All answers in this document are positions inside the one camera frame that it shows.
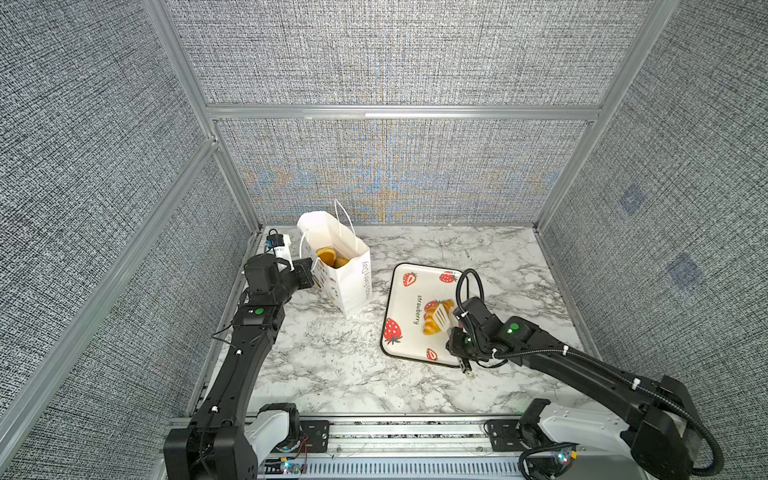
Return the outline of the sugared fake pastry bottom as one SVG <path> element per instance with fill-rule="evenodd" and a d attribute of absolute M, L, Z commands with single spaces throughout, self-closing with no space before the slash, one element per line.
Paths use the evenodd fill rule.
<path fill-rule="evenodd" d="M 334 262 L 334 265 L 333 265 L 333 267 L 334 267 L 335 269 L 339 269 L 339 268 L 341 268 L 341 267 L 343 267 L 343 266 L 347 265 L 348 263 L 349 263 L 349 260 L 348 260 L 348 259 L 346 259 L 346 258 L 343 258 L 343 257 L 337 257 L 337 258 L 336 258 L 336 260 L 335 260 L 335 262 Z"/>

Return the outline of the fake croissant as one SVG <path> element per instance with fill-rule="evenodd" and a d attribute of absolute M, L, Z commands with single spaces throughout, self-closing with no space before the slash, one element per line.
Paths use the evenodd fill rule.
<path fill-rule="evenodd" d="M 323 247 L 316 251 L 316 256 L 325 264 L 334 267 L 338 258 L 337 251 L 333 247 Z"/>
<path fill-rule="evenodd" d="M 454 302 L 452 300 L 429 302 L 425 307 L 423 334 L 432 336 L 441 332 L 448 332 L 453 328 L 456 325 L 455 317 L 452 314 L 453 308 Z"/>

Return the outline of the white printed paper bag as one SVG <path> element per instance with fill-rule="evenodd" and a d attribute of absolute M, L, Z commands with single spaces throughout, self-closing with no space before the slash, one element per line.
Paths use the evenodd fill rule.
<path fill-rule="evenodd" d="M 357 236 L 351 216 L 338 200 L 334 214 L 301 215 L 299 253 L 312 259 L 311 274 L 345 317 L 360 313 L 372 299 L 370 248 Z"/>

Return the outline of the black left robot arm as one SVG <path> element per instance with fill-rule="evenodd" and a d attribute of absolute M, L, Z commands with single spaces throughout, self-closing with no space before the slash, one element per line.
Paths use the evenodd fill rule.
<path fill-rule="evenodd" d="M 266 456 L 290 436 L 291 414 L 269 410 L 262 425 L 285 425 L 267 433 L 258 451 L 246 436 L 250 395 L 259 371 L 285 319 L 285 305 L 298 290 L 313 286 L 313 261 L 294 261 L 272 253 L 248 259 L 231 328 L 228 352 L 211 390 L 188 426 L 169 432 L 163 446 L 170 479 L 256 479 Z"/>

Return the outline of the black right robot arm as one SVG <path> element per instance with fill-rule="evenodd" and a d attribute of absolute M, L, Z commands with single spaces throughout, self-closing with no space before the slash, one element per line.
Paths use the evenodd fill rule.
<path fill-rule="evenodd" d="M 526 479 L 555 479 L 580 446 L 623 455 L 656 479 L 689 479 L 721 471 L 723 454 L 703 425 L 687 387 L 677 379 L 635 375 L 558 340 L 519 316 L 501 321 L 480 297 L 454 307 L 457 323 L 446 348 L 462 369 L 472 363 L 514 364 L 539 371 L 588 396 L 607 416 L 565 411 L 536 398 L 516 426 L 498 432 L 523 446 L 518 466 Z"/>

